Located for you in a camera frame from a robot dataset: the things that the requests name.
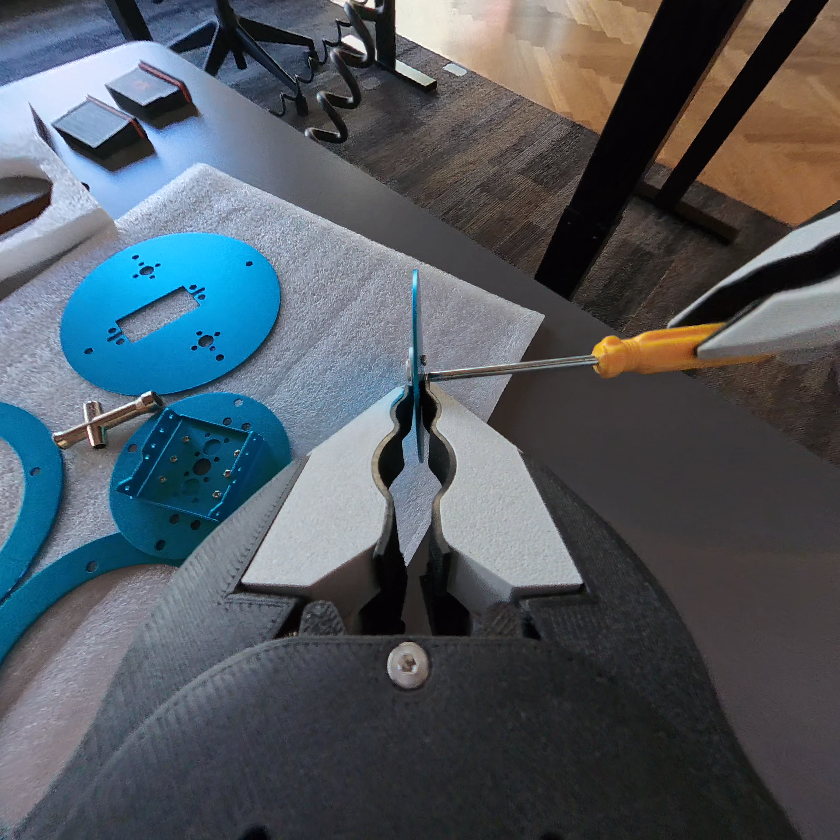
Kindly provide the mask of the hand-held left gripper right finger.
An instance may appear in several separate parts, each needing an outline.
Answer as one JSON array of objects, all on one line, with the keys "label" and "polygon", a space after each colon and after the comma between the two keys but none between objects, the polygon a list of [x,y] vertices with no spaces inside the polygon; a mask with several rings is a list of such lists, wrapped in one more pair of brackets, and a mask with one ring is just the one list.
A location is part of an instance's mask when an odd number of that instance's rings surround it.
[{"label": "hand-held left gripper right finger", "polygon": [[479,615],[498,602],[577,592],[571,553],[522,453],[436,385],[424,398],[433,504],[432,593]]}]

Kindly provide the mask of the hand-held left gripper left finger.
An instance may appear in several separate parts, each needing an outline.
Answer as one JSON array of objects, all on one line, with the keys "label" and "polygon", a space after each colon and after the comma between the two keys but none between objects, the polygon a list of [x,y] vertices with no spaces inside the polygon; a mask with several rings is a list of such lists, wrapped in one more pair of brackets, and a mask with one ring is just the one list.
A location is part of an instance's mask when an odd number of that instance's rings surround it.
[{"label": "hand-held left gripper left finger", "polygon": [[406,567],[393,480],[413,398],[396,387],[315,447],[245,572],[255,592],[329,601],[347,616],[381,594],[400,617]]}]

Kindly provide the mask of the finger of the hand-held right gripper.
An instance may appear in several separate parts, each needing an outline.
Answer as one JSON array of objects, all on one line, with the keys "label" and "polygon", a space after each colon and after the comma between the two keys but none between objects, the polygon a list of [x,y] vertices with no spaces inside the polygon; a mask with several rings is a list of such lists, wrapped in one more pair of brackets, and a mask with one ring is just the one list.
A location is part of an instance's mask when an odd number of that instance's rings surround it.
[{"label": "finger of the hand-held right gripper", "polygon": [[696,348],[703,361],[773,355],[798,364],[839,343],[839,275],[739,307]]},{"label": "finger of the hand-held right gripper", "polygon": [[823,211],[720,281],[669,323],[727,322],[777,292],[809,287],[839,271],[839,212]]}]

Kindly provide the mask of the yellow handled screwdriver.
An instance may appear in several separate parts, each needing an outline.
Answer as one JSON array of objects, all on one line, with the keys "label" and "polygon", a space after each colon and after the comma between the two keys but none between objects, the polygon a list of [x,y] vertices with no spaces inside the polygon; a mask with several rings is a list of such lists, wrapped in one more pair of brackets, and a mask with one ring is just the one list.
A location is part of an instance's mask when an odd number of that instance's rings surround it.
[{"label": "yellow handled screwdriver", "polygon": [[704,363],[697,358],[697,346],[721,327],[720,322],[648,331],[631,339],[609,336],[599,342],[588,355],[531,360],[516,364],[484,365],[452,371],[424,372],[421,374],[421,379],[426,382],[443,382],[582,366],[591,366],[605,379],[623,373],[653,374],[691,370],[704,366]]}]

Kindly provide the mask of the small blue round plate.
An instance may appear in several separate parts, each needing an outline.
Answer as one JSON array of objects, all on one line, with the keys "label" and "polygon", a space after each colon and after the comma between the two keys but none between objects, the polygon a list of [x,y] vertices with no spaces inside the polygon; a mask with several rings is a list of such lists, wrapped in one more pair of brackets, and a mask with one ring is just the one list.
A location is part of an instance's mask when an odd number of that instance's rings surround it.
[{"label": "small blue round plate", "polygon": [[406,360],[406,378],[413,390],[413,425],[416,435],[417,457],[421,464],[425,462],[427,456],[427,415],[433,410],[432,403],[429,402],[431,398],[427,392],[425,365],[421,291],[418,269],[415,268],[412,284],[411,342],[408,346]]}]

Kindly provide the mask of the black desk leg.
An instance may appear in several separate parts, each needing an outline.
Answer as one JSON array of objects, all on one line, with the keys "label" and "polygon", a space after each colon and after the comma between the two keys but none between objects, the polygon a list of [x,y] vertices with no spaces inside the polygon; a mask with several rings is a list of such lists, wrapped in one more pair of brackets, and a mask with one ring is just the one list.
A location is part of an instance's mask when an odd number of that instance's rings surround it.
[{"label": "black desk leg", "polygon": [[396,2],[376,1],[372,7],[351,2],[363,21],[374,26],[375,62],[392,74],[412,83],[426,92],[437,87],[435,79],[425,75],[396,58]]},{"label": "black desk leg", "polygon": [[748,1],[663,1],[535,275],[571,299]]},{"label": "black desk leg", "polygon": [[735,227],[686,203],[683,195],[814,24],[825,5],[826,1],[788,3],[663,186],[656,188],[641,180],[635,189],[637,196],[700,228],[726,245],[736,239],[739,231]]}]

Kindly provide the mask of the grey desk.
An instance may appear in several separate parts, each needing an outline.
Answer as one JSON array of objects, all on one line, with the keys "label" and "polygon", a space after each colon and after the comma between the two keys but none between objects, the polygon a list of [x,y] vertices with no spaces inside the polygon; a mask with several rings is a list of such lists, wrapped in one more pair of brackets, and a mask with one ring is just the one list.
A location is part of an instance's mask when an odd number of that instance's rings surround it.
[{"label": "grey desk", "polygon": [[[56,147],[121,216],[206,162],[545,319],[530,356],[589,350],[602,322],[162,45],[133,42],[2,87],[2,130],[49,123],[148,60],[200,116],[149,129],[110,172]],[[511,381],[491,424],[634,548],[694,636],[734,731],[803,837],[838,837],[838,469],[684,374]]]}]

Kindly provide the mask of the white foam sheet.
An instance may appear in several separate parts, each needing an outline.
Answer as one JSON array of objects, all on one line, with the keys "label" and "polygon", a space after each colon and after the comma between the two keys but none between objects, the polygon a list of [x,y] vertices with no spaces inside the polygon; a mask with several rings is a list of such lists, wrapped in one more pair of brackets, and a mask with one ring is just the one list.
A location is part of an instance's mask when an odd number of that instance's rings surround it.
[{"label": "white foam sheet", "polygon": [[[119,404],[68,365],[60,320],[82,278],[129,245],[180,232],[208,232],[255,247],[275,268],[280,315],[261,349],[205,390],[244,393],[287,429],[292,453],[319,445],[404,382],[412,273],[418,264],[343,232],[289,203],[196,164],[115,223],[2,300],[2,403],[48,429],[79,422],[86,400]],[[491,298],[440,269],[420,265],[427,347],[441,367],[518,361],[542,315]],[[36,560],[114,532],[108,483],[137,423],[115,430],[102,451],[65,457],[62,508]],[[149,565],[98,577],[53,606],[2,669],[2,836],[45,795],[88,730],[138,626],[174,569]]]}]

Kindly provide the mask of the metal cross wrench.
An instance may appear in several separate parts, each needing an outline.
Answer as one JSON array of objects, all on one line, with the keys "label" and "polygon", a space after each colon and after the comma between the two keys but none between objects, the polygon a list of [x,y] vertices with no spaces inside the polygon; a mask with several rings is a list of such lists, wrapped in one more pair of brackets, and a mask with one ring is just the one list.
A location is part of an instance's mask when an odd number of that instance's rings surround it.
[{"label": "metal cross wrench", "polygon": [[87,440],[91,448],[107,446],[107,430],[147,413],[156,413],[165,407],[162,399],[155,392],[145,392],[131,402],[113,408],[107,412],[97,401],[84,403],[84,421],[62,432],[51,435],[57,447],[67,449],[82,440]]}]

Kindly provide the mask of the large blue round plate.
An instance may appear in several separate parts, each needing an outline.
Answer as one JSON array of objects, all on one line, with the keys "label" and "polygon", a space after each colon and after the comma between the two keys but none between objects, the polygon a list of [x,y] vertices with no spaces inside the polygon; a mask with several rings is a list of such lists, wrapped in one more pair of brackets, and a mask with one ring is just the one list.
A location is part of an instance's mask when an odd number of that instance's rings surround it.
[{"label": "large blue round plate", "polygon": [[174,234],[106,260],[69,299],[67,361],[126,395],[172,394],[225,375],[261,345],[280,308],[269,261],[236,239]]}]

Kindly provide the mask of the black flat device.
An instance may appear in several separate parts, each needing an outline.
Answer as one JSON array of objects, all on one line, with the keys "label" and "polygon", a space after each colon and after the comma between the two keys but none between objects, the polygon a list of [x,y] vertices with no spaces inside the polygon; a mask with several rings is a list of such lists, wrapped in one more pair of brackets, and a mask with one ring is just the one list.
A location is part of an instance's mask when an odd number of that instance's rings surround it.
[{"label": "black flat device", "polygon": [[51,126],[71,148],[112,171],[154,154],[137,119],[91,96]]},{"label": "black flat device", "polygon": [[144,61],[107,82],[106,89],[121,109],[146,122],[168,123],[195,111],[182,80]]}]

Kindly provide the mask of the black star stand base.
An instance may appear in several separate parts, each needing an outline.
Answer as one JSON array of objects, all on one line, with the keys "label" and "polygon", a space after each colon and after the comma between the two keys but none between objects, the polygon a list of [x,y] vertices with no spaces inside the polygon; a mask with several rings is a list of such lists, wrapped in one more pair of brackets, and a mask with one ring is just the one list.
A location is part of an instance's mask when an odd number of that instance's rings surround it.
[{"label": "black star stand base", "polygon": [[[281,111],[273,111],[272,113],[282,117],[286,113],[287,102],[293,102],[297,114],[302,117],[307,116],[309,113],[308,101],[301,90],[301,84],[312,81],[314,69],[319,63],[313,40],[303,35],[242,17],[236,14],[229,1],[214,1],[213,3],[215,19],[207,20],[188,31],[184,36],[172,41],[167,45],[168,49],[182,54],[208,46],[209,50],[206,54],[203,69],[211,76],[217,74],[228,54],[234,56],[235,63],[241,70],[247,68],[245,56],[250,56],[292,90],[291,95],[285,92],[281,93]],[[306,47],[308,64],[311,70],[310,77],[308,79],[301,79],[299,76],[293,77],[259,45],[262,42]]]}]

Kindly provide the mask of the blue disc with bracket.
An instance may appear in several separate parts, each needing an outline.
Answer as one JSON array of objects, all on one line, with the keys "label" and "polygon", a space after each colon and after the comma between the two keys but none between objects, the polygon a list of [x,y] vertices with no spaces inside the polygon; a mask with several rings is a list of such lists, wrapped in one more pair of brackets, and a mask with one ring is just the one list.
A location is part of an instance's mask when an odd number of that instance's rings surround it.
[{"label": "blue disc with bracket", "polygon": [[136,549],[180,561],[290,461],[286,430],[262,403],[228,392],[190,396],[124,446],[111,477],[112,517]]}]

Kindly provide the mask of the white foam frame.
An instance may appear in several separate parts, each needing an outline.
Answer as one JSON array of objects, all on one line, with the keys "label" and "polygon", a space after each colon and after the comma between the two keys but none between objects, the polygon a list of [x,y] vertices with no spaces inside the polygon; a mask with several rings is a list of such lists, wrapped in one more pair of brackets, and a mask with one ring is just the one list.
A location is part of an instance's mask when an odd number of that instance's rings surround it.
[{"label": "white foam frame", "polygon": [[58,257],[113,226],[111,217],[60,157],[33,134],[2,140],[2,180],[48,181],[46,208],[34,220],[2,234],[1,298],[7,297]]}]

